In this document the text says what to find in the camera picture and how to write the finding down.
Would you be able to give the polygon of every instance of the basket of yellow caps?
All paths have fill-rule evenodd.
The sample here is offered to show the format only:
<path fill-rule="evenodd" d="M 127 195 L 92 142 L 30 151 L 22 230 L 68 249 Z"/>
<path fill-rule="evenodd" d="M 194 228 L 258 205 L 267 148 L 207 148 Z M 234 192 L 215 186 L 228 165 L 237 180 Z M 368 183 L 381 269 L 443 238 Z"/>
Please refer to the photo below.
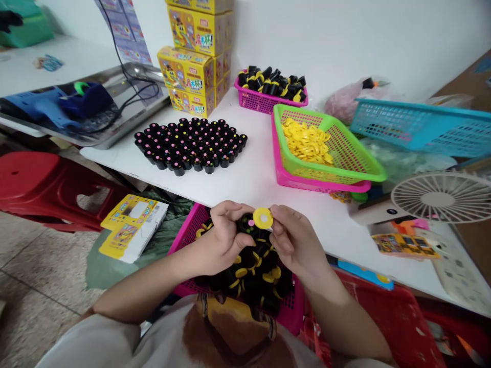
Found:
<path fill-rule="evenodd" d="M 291 175 L 339 184 L 384 181 L 378 161 L 338 119 L 286 105 L 274 107 L 281 161 Z"/>

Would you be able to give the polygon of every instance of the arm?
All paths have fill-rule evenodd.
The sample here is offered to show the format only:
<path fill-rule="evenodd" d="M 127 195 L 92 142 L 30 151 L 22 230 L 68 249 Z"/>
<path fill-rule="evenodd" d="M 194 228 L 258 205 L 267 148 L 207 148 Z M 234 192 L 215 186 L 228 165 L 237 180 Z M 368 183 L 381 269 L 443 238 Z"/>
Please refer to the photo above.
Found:
<path fill-rule="evenodd" d="M 272 206 L 271 212 L 275 222 L 270 240 L 283 264 L 302 282 L 322 334 L 333 351 L 345 358 L 391 362 L 384 336 L 327 263 L 310 221 L 283 205 Z"/>
<path fill-rule="evenodd" d="M 198 275 L 213 275 L 230 267 L 240 251 L 254 245 L 250 235 L 237 234 L 235 221 L 249 206 L 225 201 L 212 208 L 213 228 L 195 242 L 126 277 L 108 289 L 94 304 L 93 313 L 140 324 L 181 282 Z"/>

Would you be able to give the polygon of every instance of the plastic bag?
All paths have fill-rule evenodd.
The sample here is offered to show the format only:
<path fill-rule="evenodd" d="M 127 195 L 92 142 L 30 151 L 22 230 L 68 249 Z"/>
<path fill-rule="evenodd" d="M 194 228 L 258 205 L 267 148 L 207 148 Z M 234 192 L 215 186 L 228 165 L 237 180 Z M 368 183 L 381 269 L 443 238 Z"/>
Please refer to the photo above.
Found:
<path fill-rule="evenodd" d="M 338 89 L 326 101 L 324 111 L 326 114 L 334 116 L 346 125 L 351 125 L 354 114 L 358 108 L 357 98 L 372 100 L 402 101 L 402 96 L 396 95 L 390 87 L 387 78 L 373 76 L 372 80 L 376 86 L 374 88 L 363 89 L 363 81 L 370 77 L 360 79 L 356 83 Z"/>
<path fill-rule="evenodd" d="M 463 95 L 463 94 L 437 96 L 427 99 L 426 104 L 433 105 L 433 106 L 470 109 L 473 99 L 474 96 Z"/>
<path fill-rule="evenodd" d="M 445 170 L 457 164 L 450 156 L 407 151 L 372 138 L 363 138 L 360 143 L 387 171 L 387 180 L 383 183 L 384 193 L 390 192 L 396 184 L 416 173 Z"/>

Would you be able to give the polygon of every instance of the white shirt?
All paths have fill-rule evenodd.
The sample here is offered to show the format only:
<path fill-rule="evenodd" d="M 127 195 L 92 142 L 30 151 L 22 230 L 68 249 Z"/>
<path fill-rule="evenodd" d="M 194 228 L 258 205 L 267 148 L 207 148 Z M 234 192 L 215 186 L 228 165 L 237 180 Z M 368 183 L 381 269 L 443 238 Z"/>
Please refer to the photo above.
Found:
<path fill-rule="evenodd" d="M 68 330 L 46 353 L 37 368 L 156 368 L 209 366 L 192 360 L 183 344 L 186 315 L 196 296 L 179 300 L 140 338 L 140 327 L 127 325 L 102 315 L 93 315 Z M 278 326 L 297 367 L 324 367 L 314 352 L 286 329 Z M 358 359 L 347 368 L 385 368 L 388 365 Z"/>

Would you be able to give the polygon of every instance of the hand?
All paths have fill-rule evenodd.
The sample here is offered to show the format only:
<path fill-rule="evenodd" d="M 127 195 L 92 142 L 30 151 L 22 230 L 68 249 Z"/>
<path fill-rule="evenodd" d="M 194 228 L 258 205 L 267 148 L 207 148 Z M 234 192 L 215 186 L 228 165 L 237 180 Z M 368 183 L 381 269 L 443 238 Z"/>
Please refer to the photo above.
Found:
<path fill-rule="evenodd" d="M 254 245 L 249 234 L 237 234 L 235 225 L 244 213 L 252 212 L 254 208 L 232 201 L 223 201 L 211 209 L 213 227 L 183 248 L 188 248 L 188 262 L 195 276 L 214 275 L 229 268 L 244 247 Z"/>
<path fill-rule="evenodd" d="M 290 207 L 272 205 L 273 233 L 271 244 L 283 264 L 307 287 L 329 268 L 326 254 L 310 221 Z"/>

